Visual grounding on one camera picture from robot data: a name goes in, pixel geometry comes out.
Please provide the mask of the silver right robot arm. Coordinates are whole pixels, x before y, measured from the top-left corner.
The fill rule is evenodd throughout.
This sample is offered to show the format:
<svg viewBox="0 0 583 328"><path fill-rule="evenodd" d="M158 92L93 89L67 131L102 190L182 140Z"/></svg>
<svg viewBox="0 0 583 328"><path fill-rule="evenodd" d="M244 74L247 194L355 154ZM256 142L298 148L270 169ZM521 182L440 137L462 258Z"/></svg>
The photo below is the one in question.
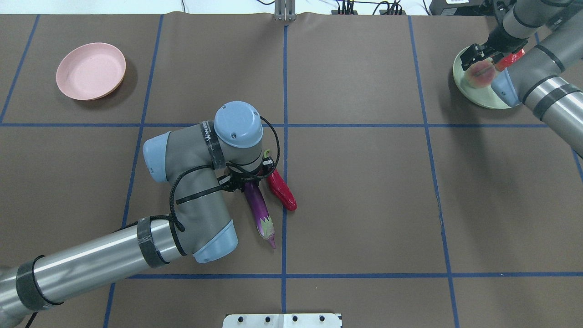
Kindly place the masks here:
<svg viewBox="0 0 583 328"><path fill-rule="evenodd" d="M471 44L456 57L468 71L478 62L517 53L529 37L571 5L570 0L517 0L483 44ZM577 12L492 81L493 93L509 107L527 106L538 120L582 155L582 91L561 75L582 59L582 13Z"/></svg>

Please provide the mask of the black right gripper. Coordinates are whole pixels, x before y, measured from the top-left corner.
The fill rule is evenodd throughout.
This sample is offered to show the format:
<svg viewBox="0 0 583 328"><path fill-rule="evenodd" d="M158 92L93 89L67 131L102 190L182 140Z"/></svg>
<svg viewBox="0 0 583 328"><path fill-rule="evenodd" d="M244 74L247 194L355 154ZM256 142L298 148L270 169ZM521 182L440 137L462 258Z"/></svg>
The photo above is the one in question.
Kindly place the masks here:
<svg viewBox="0 0 583 328"><path fill-rule="evenodd" d="M490 34L485 44L471 44L460 54L460 66L467 71L473 64L485 60L498 53L507 56L515 54L527 44L526 38L517 38L508 33L502 25L498 25Z"/></svg>

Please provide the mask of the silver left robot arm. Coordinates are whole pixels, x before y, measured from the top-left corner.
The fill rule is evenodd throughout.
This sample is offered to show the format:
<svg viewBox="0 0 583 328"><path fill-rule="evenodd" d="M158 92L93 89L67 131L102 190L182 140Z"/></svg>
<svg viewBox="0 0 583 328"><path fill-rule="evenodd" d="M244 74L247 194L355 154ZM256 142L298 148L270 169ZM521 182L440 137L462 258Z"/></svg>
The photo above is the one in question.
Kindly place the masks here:
<svg viewBox="0 0 583 328"><path fill-rule="evenodd" d="M212 118L221 101L158 105L12 100L1 106L1 263L100 237L168 211L167 184L144 170L163 124ZM279 312L277 279L130 279L42 311L35 328L214 327L226 313Z"/></svg>

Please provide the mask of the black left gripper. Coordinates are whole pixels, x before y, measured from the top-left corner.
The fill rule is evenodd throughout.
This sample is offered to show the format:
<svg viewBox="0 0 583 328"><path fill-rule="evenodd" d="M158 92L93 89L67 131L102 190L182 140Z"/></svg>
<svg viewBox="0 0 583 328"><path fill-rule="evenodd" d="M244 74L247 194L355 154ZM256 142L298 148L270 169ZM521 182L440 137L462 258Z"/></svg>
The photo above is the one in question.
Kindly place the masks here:
<svg viewBox="0 0 583 328"><path fill-rule="evenodd" d="M248 165L227 162L227 187L243 187L247 182L258 182L267 177L263 171L261 159L257 159Z"/></svg>

